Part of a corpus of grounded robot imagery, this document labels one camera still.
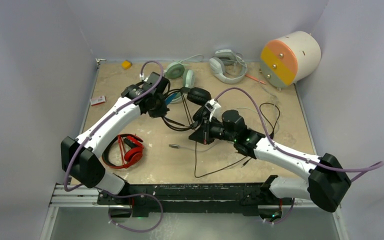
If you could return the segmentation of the red headphones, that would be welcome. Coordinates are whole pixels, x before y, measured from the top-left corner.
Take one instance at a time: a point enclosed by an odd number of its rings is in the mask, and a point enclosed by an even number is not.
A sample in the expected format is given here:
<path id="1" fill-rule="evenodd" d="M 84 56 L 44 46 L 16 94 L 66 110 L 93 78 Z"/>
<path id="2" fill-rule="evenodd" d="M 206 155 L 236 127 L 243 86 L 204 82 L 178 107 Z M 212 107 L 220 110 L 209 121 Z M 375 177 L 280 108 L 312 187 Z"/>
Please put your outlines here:
<path id="1" fill-rule="evenodd" d="M 128 169 L 139 162 L 144 153 L 143 140 L 135 134 L 118 134 L 105 148 L 102 153 L 103 162 L 112 169 Z M 121 153 L 121 165 L 115 165 L 110 162 L 109 154 L 111 147 L 118 143 Z"/>

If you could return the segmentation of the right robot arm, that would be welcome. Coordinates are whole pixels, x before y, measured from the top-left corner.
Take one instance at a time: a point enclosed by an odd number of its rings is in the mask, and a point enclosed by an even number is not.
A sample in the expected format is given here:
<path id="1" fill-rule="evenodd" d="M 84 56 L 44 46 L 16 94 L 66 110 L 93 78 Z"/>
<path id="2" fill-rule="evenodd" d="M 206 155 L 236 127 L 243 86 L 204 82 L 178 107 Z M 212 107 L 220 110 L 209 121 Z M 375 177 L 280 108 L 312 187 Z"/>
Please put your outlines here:
<path id="1" fill-rule="evenodd" d="M 239 154 L 275 164 L 301 178 L 275 177 L 260 191 L 262 200 L 268 204 L 279 198 L 307 199 L 320 209 L 333 213 L 352 184 L 334 155 L 312 155 L 278 144 L 247 127 L 237 110 L 227 110 L 222 114 L 222 120 L 217 120 L 202 107 L 192 120 L 195 131 L 188 137 L 190 140 L 203 145 L 214 140 L 232 142 Z"/>

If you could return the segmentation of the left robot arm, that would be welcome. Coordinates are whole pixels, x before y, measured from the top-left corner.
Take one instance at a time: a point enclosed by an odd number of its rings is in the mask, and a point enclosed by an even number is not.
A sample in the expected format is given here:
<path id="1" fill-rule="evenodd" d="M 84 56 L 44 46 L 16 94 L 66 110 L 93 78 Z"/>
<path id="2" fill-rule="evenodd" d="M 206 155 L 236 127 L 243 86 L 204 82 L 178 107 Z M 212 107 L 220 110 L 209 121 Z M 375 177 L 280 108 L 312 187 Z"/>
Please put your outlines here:
<path id="1" fill-rule="evenodd" d="M 164 91 L 170 81 L 152 72 L 144 81 L 125 88 L 114 106 L 92 127 L 75 138 L 61 142 L 61 167 L 87 188 L 109 192 L 118 205 L 126 203 L 129 191 L 126 181 L 106 170 L 100 162 L 104 150 L 117 135 L 140 115 L 160 118 L 167 114 Z"/>

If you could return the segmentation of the black blue headphones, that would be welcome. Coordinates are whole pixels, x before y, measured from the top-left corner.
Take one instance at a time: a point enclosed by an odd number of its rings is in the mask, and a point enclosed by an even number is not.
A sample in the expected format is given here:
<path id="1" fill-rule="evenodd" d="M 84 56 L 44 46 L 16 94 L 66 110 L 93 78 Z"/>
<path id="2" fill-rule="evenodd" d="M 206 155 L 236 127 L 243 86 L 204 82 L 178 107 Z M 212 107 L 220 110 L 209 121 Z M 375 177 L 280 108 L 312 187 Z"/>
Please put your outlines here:
<path id="1" fill-rule="evenodd" d="M 188 130 L 196 129 L 201 123 L 201 114 L 199 113 L 198 117 L 192 117 L 186 101 L 192 102 L 198 106 L 204 106 L 208 101 L 212 99 L 210 92 L 200 87 L 181 87 L 168 91 L 164 95 L 164 101 L 168 105 L 173 103 L 176 97 L 180 97 L 180 100 L 183 103 L 189 125 L 182 125 L 181 123 L 173 121 L 167 117 L 162 117 L 164 124 L 169 129 L 176 132 L 185 132 Z"/>

